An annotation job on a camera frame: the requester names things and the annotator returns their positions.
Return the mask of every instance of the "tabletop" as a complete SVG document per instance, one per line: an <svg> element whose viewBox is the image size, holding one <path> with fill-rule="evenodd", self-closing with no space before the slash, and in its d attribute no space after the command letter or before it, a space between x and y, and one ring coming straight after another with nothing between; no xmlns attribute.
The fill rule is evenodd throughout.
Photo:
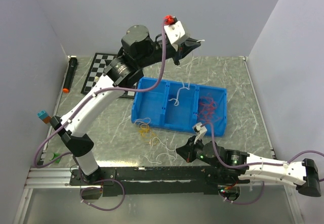
<svg viewBox="0 0 324 224"><path fill-rule="evenodd" d="M81 89L93 58L78 58L70 93L63 94L57 115L71 110L85 95ZM144 69L146 77L157 78L160 63ZM219 146L253 153L271 158L270 144L261 118L250 78L242 57L191 57L187 56L180 66L167 60L163 79L195 84L223 87L227 89L227 127L225 135L216 138ZM99 166L181 166L205 165L195 160L186 163L175 153L175 148L186 144L191 133L152 128L160 139L150 145L139 133L137 125L131 123L132 99L119 98L113 101L98 116L89 128L88 135L94 142L94 156ZM210 137L204 137L208 143ZM54 153L68 151L58 136L50 140L45 163ZM51 167L71 167L72 157L66 156Z"/></svg>

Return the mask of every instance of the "red string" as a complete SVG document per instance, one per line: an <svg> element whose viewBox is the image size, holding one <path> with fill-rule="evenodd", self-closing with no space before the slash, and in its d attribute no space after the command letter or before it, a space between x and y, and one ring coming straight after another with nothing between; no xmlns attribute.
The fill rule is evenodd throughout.
<svg viewBox="0 0 324 224"><path fill-rule="evenodd" d="M203 123L215 123L221 117L216 115L218 103L212 97L203 96L198 101L198 120Z"/></svg>

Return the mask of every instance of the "checkerboard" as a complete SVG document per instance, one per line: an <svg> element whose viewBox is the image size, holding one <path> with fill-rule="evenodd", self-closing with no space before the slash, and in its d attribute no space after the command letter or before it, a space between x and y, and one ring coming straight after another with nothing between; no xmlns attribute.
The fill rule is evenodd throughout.
<svg viewBox="0 0 324 224"><path fill-rule="evenodd" d="M82 94L88 94L88 92L90 92L90 90L96 85L105 67L113 60L115 56L116 55L103 53L95 54L89 72L87 74L85 83L81 90ZM120 97L133 99L135 97L135 92L125 92Z"/></svg>

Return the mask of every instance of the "blue tray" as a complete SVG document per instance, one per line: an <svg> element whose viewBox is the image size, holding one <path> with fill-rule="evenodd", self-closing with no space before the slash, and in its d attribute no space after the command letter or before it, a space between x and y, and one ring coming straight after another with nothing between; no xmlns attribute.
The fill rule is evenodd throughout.
<svg viewBox="0 0 324 224"><path fill-rule="evenodd" d="M138 89L148 88L155 84L157 79L143 77L138 84ZM150 118L149 123L152 127L171 129L176 131L194 133L192 127L198 120L201 111L199 102L204 97L211 97L217 102L218 107L214 116L217 120L212 120L214 125L215 136L221 137L225 133L226 128L226 95L225 88L190 84L190 90L181 89L179 93L179 105L175 106L177 91L182 87L181 82L161 80L160 84L151 91L145 93L136 93L132 106L132 123L137 119ZM207 127L207 134L211 136L211 129Z"/></svg>

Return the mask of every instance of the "gray marble surface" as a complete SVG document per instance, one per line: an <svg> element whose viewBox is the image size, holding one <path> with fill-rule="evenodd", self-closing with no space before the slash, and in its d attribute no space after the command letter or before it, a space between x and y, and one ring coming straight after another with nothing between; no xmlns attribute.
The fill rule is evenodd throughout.
<svg viewBox="0 0 324 224"><path fill-rule="evenodd" d="M183 59L180 67L167 61L163 79L224 87L227 89L227 128L225 135L216 138L227 149L237 149L262 157L271 157L269 142L253 94L245 64L240 57L195 57ZM78 58L79 66L69 94L63 94L57 115L71 110L83 97L81 89L92 58ZM157 78L160 63L144 69L144 75ZM153 128L153 132L172 151L162 144L150 146L141 138L138 127L131 123L133 100L117 99L94 121L88 131L94 141L94 156L100 166L170 166L188 165L172 149L183 146L190 133ZM211 140L205 137L204 142ZM45 162L53 153L64 153L67 148L58 136L48 144ZM64 157L51 167L70 167L71 157ZM191 165L204 165L195 160Z"/></svg>

